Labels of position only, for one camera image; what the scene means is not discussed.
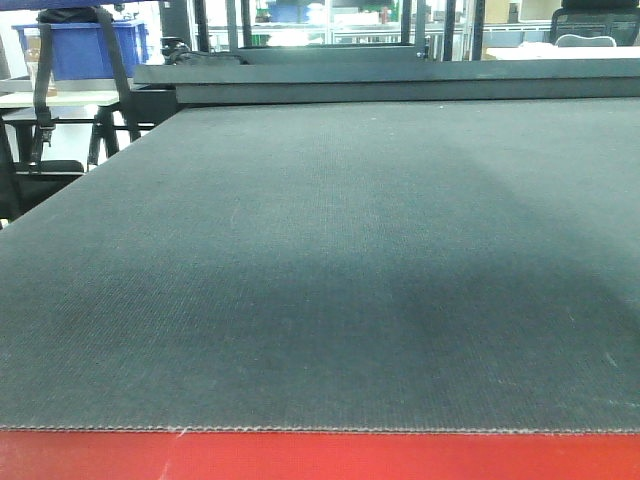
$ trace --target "black metal bar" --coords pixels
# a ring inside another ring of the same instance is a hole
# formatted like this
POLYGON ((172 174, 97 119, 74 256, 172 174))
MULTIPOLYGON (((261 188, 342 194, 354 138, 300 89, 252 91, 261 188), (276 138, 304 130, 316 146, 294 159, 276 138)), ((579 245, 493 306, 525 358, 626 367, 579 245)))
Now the black metal bar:
POLYGON ((250 47, 251 41, 251 7, 249 0, 240 0, 240 17, 242 18, 242 44, 250 47))
POLYGON ((193 48, 191 27, 187 15, 187 0, 158 2, 158 6, 162 36, 181 38, 190 48, 193 48))
POLYGON ((209 53, 209 22, 207 21, 207 7, 205 0, 193 0, 196 25, 198 25, 198 50, 209 53))
POLYGON ((453 34, 456 29, 456 0, 447 0, 447 7, 444 17, 444 47, 442 60, 450 62, 453 60, 453 34))
POLYGON ((226 0, 227 6, 227 35, 229 37, 229 51, 238 50, 238 22, 236 20, 236 0, 226 0))
POLYGON ((16 143, 18 145, 18 161, 29 163, 31 159, 31 146, 33 144, 33 122, 12 124, 16 131, 16 143))
POLYGON ((198 85, 178 86, 177 93, 179 103, 190 105, 604 98, 640 97, 640 83, 636 78, 609 78, 606 81, 599 78, 547 78, 539 80, 279 84, 270 86, 220 84, 215 89, 198 85))
POLYGON ((427 57, 427 39, 425 37, 427 4, 425 0, 417 0, 416 10, 416 49, 418 50, 418 58, 427 57))
POLYGON ((484 35, 484 7, 485 0, 476 0, 473 14, 473 43, 471 46, 471 60, 482 59, 482 37, 484 35))
POLYGON ((411 43, 411 2, 403 0, 402 17, 400 18, 400 43, 409 45, 411 43))

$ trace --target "chair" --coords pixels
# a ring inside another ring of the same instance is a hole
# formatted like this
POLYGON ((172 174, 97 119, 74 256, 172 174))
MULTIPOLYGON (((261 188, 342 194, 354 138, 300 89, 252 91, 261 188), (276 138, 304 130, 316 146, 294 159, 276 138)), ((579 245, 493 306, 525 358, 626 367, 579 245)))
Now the chair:
POLYGON ((640 29, 638 0, 563 0, 551 18, 549 42, 563 35, 608 36, 618 46, 634 45, 640 29))
POLYGON ((84 165, 76 160, 46 160, 38 172, 14 163, 0 118, 0 218, 17 219, 83 174, 84 165))
POLYGON ((611 37, 581 37, 568 33, 556 40, 557 47, 615 47, 616 41, 611 37))

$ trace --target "red edge strip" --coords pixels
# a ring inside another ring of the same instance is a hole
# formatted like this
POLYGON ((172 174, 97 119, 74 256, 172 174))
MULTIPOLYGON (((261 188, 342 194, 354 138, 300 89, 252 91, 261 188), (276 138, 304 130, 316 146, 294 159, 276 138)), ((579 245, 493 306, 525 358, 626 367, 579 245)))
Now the red edge strip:
POLYGON ((0 478, 639 480, 640 435, 4 431, 0 478))

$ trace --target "table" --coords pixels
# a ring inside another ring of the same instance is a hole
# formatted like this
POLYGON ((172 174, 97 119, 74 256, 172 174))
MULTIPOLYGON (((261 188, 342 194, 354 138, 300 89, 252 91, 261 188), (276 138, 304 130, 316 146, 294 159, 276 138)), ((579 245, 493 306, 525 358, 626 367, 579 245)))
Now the table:
POLYGON ((178 113, 0 232, 5 471, 634 478, 639 107, 178 113))
POLYGON ((559 48, 551 44, 533 44, 516 48, 488 48, 487 54, 496 60, 640 58, 640 47, 559 48))
MULTIPOLYGON (((59 91, 57 95, 47 97, 47 105, 52 109, 56 124, 90 123, 93 125, 87 162, 98 163, 100 141, 104 141, 107 156, 119 150, 113 122, 113 112, 118 109, 119 96, 115 90, 96 91, 59 91), (69 107, 97 107, 97 113, 85 110, 70 110, 69 107)), ((35 124, 33 110, 33 92, 14 92, 0 96, 0 111, 4 121, 16 129, 19 160, 28 162, 31 155, 32 129, 35 124), (7 112, 11 109, 27 109, 19 112, 7 112)))

